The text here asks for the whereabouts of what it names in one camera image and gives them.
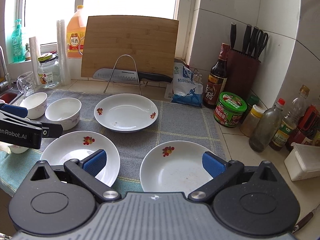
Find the red bottle cap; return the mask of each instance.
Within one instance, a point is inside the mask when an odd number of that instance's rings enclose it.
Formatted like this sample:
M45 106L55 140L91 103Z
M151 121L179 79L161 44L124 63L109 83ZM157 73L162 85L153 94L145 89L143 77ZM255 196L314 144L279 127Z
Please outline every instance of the red bottle cap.
M285 101L282 98L279 98L278 103L281 104L281 106L284 106Z

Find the window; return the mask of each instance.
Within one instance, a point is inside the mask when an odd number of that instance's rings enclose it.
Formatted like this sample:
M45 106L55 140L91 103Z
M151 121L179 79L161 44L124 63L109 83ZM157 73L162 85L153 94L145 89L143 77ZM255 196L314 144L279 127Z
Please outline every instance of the window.
M80 4L84 5L88 15L142 15L178 19L176 57L184 58L194 0L19 0L19 17L29 35L37 36L40 44L56 43L56 20L65 19L68 22Z

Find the green jar lid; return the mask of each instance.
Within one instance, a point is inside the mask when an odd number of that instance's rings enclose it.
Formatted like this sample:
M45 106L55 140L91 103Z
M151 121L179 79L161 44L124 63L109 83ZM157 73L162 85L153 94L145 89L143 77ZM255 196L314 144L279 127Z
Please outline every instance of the green jar lid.
M221 92L219 101L226 108L236 113L243 113L247 110L245 101L234 93Z
M248 105L250 106L253 106L253 105L256 105L258 104L260 101L260 98L258 98L257 96L255 95L251 95L247 101Z

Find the white ceramic bowl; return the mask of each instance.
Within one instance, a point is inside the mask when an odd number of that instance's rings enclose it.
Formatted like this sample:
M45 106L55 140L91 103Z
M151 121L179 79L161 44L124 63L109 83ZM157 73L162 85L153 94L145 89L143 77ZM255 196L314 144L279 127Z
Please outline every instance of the white ceramic bowl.
M205 151L209 150L188 141L170 141L153 148L140 167L143 191L184 192L188 197L212 179L202 166Z
M44 150L41 160L50 165L63 165L67 160L83 160L95 151L103 149L107 153L107 164L96 178L111 187L120 169L119 152L107 137L90 131L76 131L62 135Z
M62 98L48 106L45 117L57 124L61 124L63 130L75 127L80 120L81 102L76 98Z
M158 117L158 109L143 96L118 94L101 100L94 109L94 117L110 130L135 132L153 124Z
M28 109L27 118L37 119L44 114L47 108L47 97L46 93L39 92L23 99L20 106Z

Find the bamboo cutting board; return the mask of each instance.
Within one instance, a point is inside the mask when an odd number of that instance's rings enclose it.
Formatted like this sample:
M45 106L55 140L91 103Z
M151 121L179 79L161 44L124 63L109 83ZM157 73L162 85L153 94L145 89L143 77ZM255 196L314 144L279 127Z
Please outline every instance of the bamboo cutting board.
M132 56L138 71L173 76L179 21L146 16L90 16L85 31L81 76L113 68ZM135 71L129 57L116 69Z

